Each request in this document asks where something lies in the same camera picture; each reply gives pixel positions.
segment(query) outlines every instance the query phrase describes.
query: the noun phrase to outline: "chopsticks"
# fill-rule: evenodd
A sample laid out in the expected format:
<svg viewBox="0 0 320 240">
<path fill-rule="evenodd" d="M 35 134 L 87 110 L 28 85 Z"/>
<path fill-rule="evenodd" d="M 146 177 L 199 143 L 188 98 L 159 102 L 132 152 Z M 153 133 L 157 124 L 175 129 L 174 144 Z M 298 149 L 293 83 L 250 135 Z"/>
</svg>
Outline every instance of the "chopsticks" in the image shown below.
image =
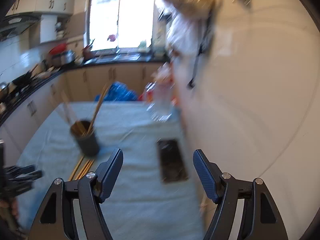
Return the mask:
<svg viewBox="0 0 320 240">
<path fill-rule="evenodd" d="M 81 179 L 84 175 L 86 175 L 89 172 L 89 169 L 91 169 L 93 163 L 94 163 L 94 160 L 87 160 L 86 163 L 83 165 L 82 169 L 79 171 L 79 173 L 76 176 L 75 180 Z M 76 169 L 74 169 L 74 171 L 72 172 L 71 175 L 74 176 L 74 174 L 76 174 L 76 171 L 77 171 L 78 168 L 79 168 L 79 166 L 77 165 Z"/>
<path fill-rule="evenodd" d="M 108 92 L 108 89 L 109 89 L 108 85 L 105 84 L 104 87 L 103 87 L 103 89 L 102 89 L 100 98 L 99 98 L 99 100 L 98 100 L 98 104 L 97 104 L 96 110 L 94 111 L 93 118 L 92 118 L 92 120 L 91 120 L 89 129 L 88 129 L 88 131 L 87 131 L 87 135 L 89 135 L 90 132 L 91 132 L 91 130 L 92 130 L 93 123 L 94 123 L 94 121 L 96 120 L 96 117 L 97 117 L 98 112 L 99 112 L 99 110 L 100 110 L 100 107 L 101 107 L 101 105 L 102 105 L 102 103 L 103 103 L 103 100 L 104 100 L 104 98 L 105 98 L 105 96 L 106 96 L 106 94 L 107 94 L 107 92 Z"/>
<path fill-rule="evenodd" d="M 36 65 L 33 67 L 33 69 L 30 70 L 30 72 L 32 73 L 32 72 L 38 67 L 38 65 L 39 65 L 39 64 L 36 64 Z"/>
<path fill-rule="evenodd" d="M 74 175 L 76 174 L 79 166 L 81 165 L 82 161 L 84 159 L 84 156 L 81 157 L 81 159 L 79 160 L 78 164 L 76 165 L 75 169 L 73 170 L 73 172 L 71 173 L 70 177 L 69 177 L 69 180 L 68 181 L 71 181 L 74 177 Z"/>
<path fill-rule="evenodd" d="M 99 112 L 99 110 L 100 110 L 100 108 L 101 108 L 101 105 L 102 105 L 102 103 L 103 103 L 103 100 L 104 100 L 104 98 L 105 98 L 105 96 L 106 96 L 106 94 L 107 94 L 107 92 L 108 92 L 108 89 L 109 89 L 108 85 L 105 84 L 104 87 L 103 87 L 103 89 L 102 89 L 100 98 L 99 98 L 99 100 L 98 100 L 98 103 L 97 103 L 96 109 L 95 109 L 95 111 L 94 111 L 94 115 L 93 115 L 93 118 L 92 118 L 92 120 L 91 120 L 91 123 L 90 123 L 90 126 L 89 126 L 88 130 L 86 130 L 85 127 L 83 126 L 83 124 L 77 120 L 76 113 L 72 110 L 72 107 L 71 107 L 70 104 L 69 104 L 69 99 L 68 99 L 68 97 L 67 97 L 67 95 L 65 94 L 64 91 L 61 93 L 61 97 L 62 97 L 62 100 L 63 100 L 63 102 L 64 102 L 63 108 L 64 108 L 65 114 L 63 114 L 63 113 L 60 111 L 60 109 L 58 109 L 58 107 L 56 108 L 57 113 L 58 113 L 58 114 L 61 116 L 61 118 L 62 118 L 63 120 L 65 120 L 69 125 L 71 125 L 71 116 L 72 116 L 73 119 L 76 120 L 75 124 L 76 124 L 76 126 L 78 127 L 78 129 L 79 129 L 80 135 L 82 135 L 82 136 L 83 136 L 83 135 L 89 135 L 90 132 L 92 131 L 94 121 L 95 121 L 95 119 L 96 119 L 96 117 L 97 117 L 97 115 L 98 115 L 98 112 Z M 73 169 L 73 172 L 71 173 L 71 175 L 70 175 L 70 177 L 69 177 L 69 181 L 71 181 L 71 180 L 73 179 L 73 177 L 75 176 L 75 174 L 76 174 L 77 170 L 79 169 L 79 167 L 80 167 L 83 159 L 84 159 L 84 156 L 81 157 L 81 159 L 79 160 L 79 162 L 77 163 L 77 165 L 76 165 L 75 168 Z M 81 179 L 84 175 L 86 175 L 86 174 L 89 172 L 89 170 L 91 169 L 93 163 L 94 163 L 94 160 L 87 160 L 86 163 L 84 164 L 84 166 L 82 167 L 82 169 L 79 171 L 79 173 L 78 173 L 78 175 L 76 176 L 75 180 Z"/>
<path fill-rule="evenodd" d="M 79 134 L 80 135 L 84 135 L 87 131 L 86 131 L 85 127 L 83 126 L 83 124 L 78 121 L 76 113 L 73 111 L 73 109 L 72 109 L 72 107 L 70 105 L 69 98 L 67 97 L 67 95 L 66 95 L 66 93 L 64 91 L 62 91 L 61 97 L 62 97 L 62 100 L 64 102 L 63 108 L 64 108 L 65 113 L 66 113 L 66 119 L 70 120 L 70 123 L 71 123 L 71 116 L 72 116 L 73 120 L 75 120 L 76 126 L 78 127 Z"/>
</svg>

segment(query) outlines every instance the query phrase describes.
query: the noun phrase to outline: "pot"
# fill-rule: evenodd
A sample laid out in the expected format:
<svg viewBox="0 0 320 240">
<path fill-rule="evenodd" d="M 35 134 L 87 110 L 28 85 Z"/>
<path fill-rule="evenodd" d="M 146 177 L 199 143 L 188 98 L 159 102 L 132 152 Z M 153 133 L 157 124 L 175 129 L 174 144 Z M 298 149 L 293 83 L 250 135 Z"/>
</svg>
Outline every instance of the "pot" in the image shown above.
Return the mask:
<svg viewBox="0 0 320 240">
<path fill-rule="evenodd" d="M 2 102 L 9 94 L 9 84 L 0 83 L 0 102 Z"/>
<path fill-rule="evenodd" d="M 52 56 L 52 65 L 54 67 L 61 67 L 75 61 L 76 55 L 72 50 L 67 50 L 62 53 Z"/>
</svg>

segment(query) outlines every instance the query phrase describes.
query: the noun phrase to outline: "light blue tablecloth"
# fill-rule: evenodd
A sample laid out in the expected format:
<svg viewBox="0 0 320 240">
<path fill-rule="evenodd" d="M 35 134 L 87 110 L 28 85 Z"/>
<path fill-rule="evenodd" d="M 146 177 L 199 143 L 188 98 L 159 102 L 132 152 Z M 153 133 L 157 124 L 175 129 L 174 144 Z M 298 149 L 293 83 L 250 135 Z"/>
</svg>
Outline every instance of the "light blue tablecloth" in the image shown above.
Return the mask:
<svg viewBox="0 0 320 240">
<path fill-rule="evenodd" d="M 96 103 L 73 103 L 79 119 L 91 119 Z M 101 209 L 114 240 L 203 239 L 203 223 L 193 180 L 191 151 L 175 113 L 166 123 L 154 122 L 146 106 L 138 102 L 103 103 L 95 122 L 96 135 L 104 145 L 92 171 L 115 148 L 124 163 L 110 198 Z M 161 182 L 156 141 L 177 138 L 188 168 L 189 180 Z M 44 176 L 34 189 L 19 196 L 20 223 L 30 228 L 49 186 L 57 177 L 68 180 L 80 158 L 69 127 L 54 111 L 41 125 L 22 153 L 18 165 L 36 164 Z"/>
</svg>

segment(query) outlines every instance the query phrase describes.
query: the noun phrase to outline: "metal screw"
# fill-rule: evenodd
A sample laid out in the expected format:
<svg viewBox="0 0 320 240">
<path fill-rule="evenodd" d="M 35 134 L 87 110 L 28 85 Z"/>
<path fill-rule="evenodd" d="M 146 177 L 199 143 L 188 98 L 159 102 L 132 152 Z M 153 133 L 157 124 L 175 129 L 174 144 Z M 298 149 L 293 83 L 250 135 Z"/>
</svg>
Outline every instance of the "metal screw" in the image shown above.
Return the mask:
<svg viewBox="0 0 320 240">
<path fill-rule="evenodd" d="M 88 179 L 92 179 L 94 176 L 96 176 L 96 174 L 95 174 L 94 172 L 89 172 L 89 173 L 87 174 L 87 178 L 88 178 Z"/>
<path fill-rule="evenodd" d="M 256 179 L 256 183 L 257 183 L 258 185 L 262 185 L 262 184 L 263 184 L 263 180 L 260 179 L 260 178 L 257 178 L 257 179 Z"/>
<path fill-rule="evenodd" d="M 227 173 L 227 172 L 224 172 L 224 173 L 222 173 L 222 177 L 223 177 L 224 179 L 230 179 L 230 178 L 231 178 L 231 175 L 230 175 L 229 173 Z"/>
<path fill-rule="evenodd" d="M 61 182 L 62 182 L 62 179 L 61 179 L 61 178 L 57 178 L 57 179 L 54 180 L 54 183 L 55 183 L 56 185 L 59 185 Z"/>
</svg>

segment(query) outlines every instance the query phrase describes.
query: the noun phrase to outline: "kitchen sink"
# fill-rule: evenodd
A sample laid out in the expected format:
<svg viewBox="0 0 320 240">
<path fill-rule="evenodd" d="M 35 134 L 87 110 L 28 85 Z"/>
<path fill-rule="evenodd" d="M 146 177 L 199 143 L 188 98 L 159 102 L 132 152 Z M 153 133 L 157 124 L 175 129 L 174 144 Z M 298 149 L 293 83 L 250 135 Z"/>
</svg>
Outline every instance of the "kitchen sink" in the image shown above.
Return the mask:
<svg viewBox="0 0 320 240">
<path fill-rule="evenodd" d="M 85 65 L 91 64 L 91 63 L 107 63 L 112 61 L 134 61 L 138 60 L 140 58 L 139 53 L 128 53 L 128 54 L 119 54 L 117 56 L 115 55 L 106 55 L 106 56 L 100 56 L 93 59 L 88 60 Z"/>
<path fill-rule="evenodd" d="M 114 60 L 138 60 L 140 58 L 139 53 L 119 54 L 114 57 Z"/>
</svg>

